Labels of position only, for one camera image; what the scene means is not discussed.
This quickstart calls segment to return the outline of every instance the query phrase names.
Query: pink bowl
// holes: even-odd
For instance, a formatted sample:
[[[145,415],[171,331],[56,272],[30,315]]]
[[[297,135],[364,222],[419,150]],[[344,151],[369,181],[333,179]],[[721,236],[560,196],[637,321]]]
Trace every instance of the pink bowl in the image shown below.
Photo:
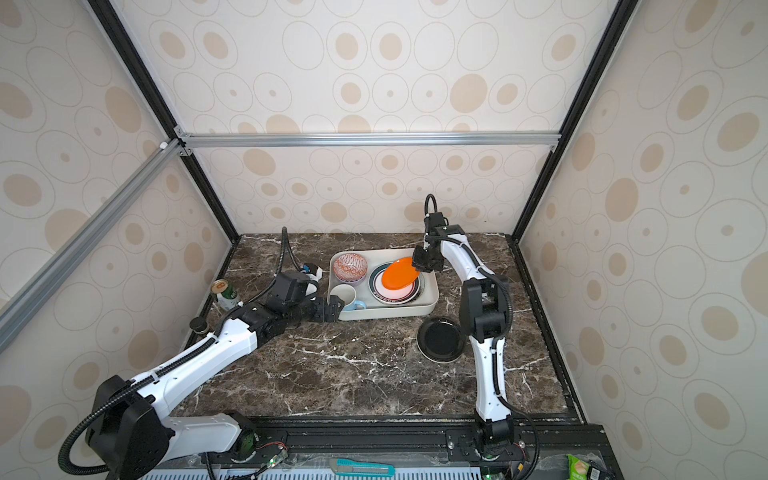
[[[357,253],[344,253],[333,262],[333,273],[345,283],[355,283],[368,273],[368,262]]]

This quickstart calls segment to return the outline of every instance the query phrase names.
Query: white tray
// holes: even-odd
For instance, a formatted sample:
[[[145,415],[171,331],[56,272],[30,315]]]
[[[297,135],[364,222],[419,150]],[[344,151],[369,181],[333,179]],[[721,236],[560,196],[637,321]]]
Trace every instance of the white tray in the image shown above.
[[[328,272],[328,297],[330,298],[330,291],[333,287],[340,285],[342,282],[336,277],[333,272],[333,262],[337,258],[341,257],[344,253],[357,253],[366,259],[368,262],[368,272],[362,282],[355,287],[357,292],[357,299],[365,303],[368,308],[364,310],[347,310],[342,311],[339,315],[339,320],[368,320],[377,318],[395,318],[400,316],[420,316],[428,315],[434,309],[437,304],[438,290],[437,279],[435,278],[435,272],[420,273],[421,281],[423,283],[422,293],[418,298],[411,303],[405,305],[385,305],[378,301],[371,290],[368,288],[368,280],[371,272],[379,265],[384,263],[394,262],[395,260],[410,257],[413,255],[412,248],[398,248],[398,249],[386,249],[386,250],[352,250],[346,252],[338,252],[331,258],[331,265]]]

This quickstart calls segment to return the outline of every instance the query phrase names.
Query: wallpaper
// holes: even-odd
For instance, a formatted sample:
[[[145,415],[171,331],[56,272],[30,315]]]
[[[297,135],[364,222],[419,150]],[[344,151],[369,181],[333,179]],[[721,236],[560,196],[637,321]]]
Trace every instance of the wallpaper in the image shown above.
[[[185,131],[557,130],[614,0],[114,0]]]
[[[241,233],[423,232],[430,193],[468,232],[511,233],[549,146],[195,151]]]
[[[768,472],[768,3],[649,0],[522,249],[629,479]]]
[[[96,388],[179,352],[229,245],[172,161],[0,354],[2,480],[65,476],[58,448]],[[72,458],[101,463],[82,439]]]
[[[77,2],[0,2],[0,310],[164,137]]]

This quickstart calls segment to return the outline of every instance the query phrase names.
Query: green can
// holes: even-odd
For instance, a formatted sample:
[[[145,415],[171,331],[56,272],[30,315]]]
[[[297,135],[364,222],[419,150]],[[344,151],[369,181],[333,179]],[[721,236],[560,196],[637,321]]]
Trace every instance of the green can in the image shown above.
[[[237,294],[228,280],[216,280],[211,286],[210,292],[216,296],[219,305],[225,310],[233,309],[240,302],[240,295]]]

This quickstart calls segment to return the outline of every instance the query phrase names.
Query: green snack package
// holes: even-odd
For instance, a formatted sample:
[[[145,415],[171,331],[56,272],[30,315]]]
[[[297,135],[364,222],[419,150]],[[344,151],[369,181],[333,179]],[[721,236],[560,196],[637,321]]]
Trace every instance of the green snack package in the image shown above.
[[[579,460],[573,455],[568,455],[568,471],[571,472],[570,480],[587,480],[589,464]]]

